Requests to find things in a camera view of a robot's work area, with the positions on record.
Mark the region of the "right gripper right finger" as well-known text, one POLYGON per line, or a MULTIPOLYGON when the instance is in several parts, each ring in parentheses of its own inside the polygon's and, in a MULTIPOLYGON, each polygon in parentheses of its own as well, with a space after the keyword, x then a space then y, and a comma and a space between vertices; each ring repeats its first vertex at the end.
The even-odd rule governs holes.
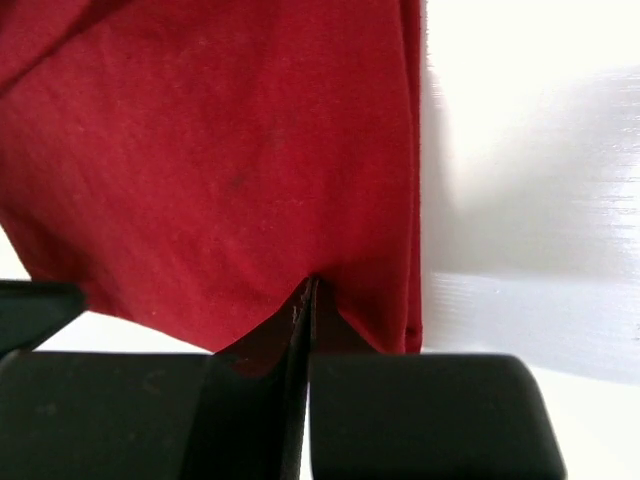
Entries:
POLYGON ((310 463, 316 479, 563 479, 541 390, 518 358, 383 354, 314 286, 310 463))

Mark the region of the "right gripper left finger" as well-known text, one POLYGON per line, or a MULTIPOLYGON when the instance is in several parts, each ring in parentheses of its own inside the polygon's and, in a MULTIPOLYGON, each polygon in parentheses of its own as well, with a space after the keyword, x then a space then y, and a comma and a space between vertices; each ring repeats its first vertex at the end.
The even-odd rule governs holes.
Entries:
POLYGON ((215 354, 1 352, 5 479, 296 479, 313 283, 215 354))

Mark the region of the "red t-shirt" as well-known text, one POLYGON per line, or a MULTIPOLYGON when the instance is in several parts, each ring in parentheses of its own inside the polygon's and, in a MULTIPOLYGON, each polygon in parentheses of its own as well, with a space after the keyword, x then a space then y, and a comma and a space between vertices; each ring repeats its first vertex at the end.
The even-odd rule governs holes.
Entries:
POLYGON ((5 1, 1 225, 37 280, 212 352, 316 275, 422 345, 419 1, 5 1))

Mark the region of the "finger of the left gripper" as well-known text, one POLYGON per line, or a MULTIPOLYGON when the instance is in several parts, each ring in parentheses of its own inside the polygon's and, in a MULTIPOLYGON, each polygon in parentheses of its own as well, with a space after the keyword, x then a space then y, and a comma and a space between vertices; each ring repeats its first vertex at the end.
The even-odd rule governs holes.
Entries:
POLYGON ((33 350, 86 311, 75 284, 1 281, 1 352, 33 350))

